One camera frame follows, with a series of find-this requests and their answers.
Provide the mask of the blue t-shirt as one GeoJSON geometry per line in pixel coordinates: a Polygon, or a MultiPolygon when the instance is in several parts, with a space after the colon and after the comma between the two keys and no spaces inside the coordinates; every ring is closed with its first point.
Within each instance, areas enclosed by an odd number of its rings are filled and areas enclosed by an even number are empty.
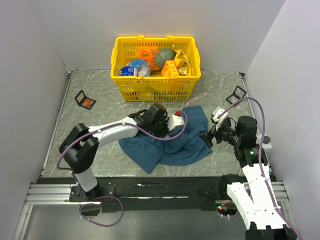
{"type": "Polygon", "coordinates": [[[151,174],[157,164],[184,166],[200,161],[212,152],[200,138],[208,130],[208,119],[200,105],[185,107],[183,111],[187,115],[187,126],[178,138],[161,141],[140,135],[119,140],[119,146],[147,174],[151,174]]]}

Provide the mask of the orange leaf brooch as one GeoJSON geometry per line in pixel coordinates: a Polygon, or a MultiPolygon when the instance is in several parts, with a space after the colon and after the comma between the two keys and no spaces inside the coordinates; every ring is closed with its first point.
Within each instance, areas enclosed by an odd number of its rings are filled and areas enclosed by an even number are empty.
{"type": "Polygon", "coordinates": [[[91,100],[90,99],[86,99],[83,104],[87,107],[89,107],[91,105],[91,100]]]}

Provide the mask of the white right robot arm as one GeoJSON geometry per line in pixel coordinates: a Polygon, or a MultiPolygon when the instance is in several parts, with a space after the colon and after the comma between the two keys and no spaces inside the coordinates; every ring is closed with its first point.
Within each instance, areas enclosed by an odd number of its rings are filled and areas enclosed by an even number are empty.
{"type": "Polygon", "coordinates": [[[237,174],[221,177],[218,193],[231,199],[246,227],[247,240],[296,240],[297,233],[284,220],[276,203],[271,185],[269,163],[261,145],[257,143],[257,121],[251,116],[240,116],[232,127],[231,118],[216,115],[211,118],[213,127],[201,135],[208,147],[213,139],[219,144],[233,146],[235,158],[248,183],[246,189],[237,174]]]}

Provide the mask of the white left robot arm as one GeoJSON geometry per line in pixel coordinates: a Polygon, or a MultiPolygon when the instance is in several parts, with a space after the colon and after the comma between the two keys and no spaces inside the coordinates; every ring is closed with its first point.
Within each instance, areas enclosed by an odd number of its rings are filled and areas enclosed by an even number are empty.
{"type": "Polygon", "coordinates": [[[74,126],[60,145],[59,152],[79,184],[81,195],[87,201],[94,201],[101,194],[91,168],[98,148],[144,133],[164,138],[172,129],[170,118],[164,106],[154,103],[148,109],[112,123],[90,127],[79,123],[74,126]]]}

